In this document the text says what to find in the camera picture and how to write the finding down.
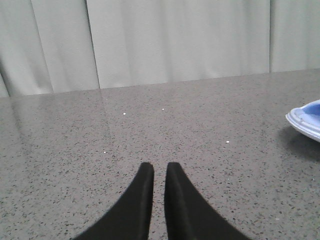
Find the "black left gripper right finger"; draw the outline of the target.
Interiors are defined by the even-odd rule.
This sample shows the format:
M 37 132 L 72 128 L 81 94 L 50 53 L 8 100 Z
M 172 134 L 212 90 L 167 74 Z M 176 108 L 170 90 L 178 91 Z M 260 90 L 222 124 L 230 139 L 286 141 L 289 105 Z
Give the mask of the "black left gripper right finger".
M 207 203 L 178 162 L 167 165 L 164 212 L 169 240 L 248 238 Z

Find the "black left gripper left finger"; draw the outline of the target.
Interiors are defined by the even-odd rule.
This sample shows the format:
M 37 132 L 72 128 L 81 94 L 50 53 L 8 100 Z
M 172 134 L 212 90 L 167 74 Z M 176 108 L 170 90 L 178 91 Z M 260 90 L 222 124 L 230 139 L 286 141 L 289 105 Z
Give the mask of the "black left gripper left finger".
M 147 240 L 153 206 L 154 168 L 143 162 L 118 201 L 76 240 Z

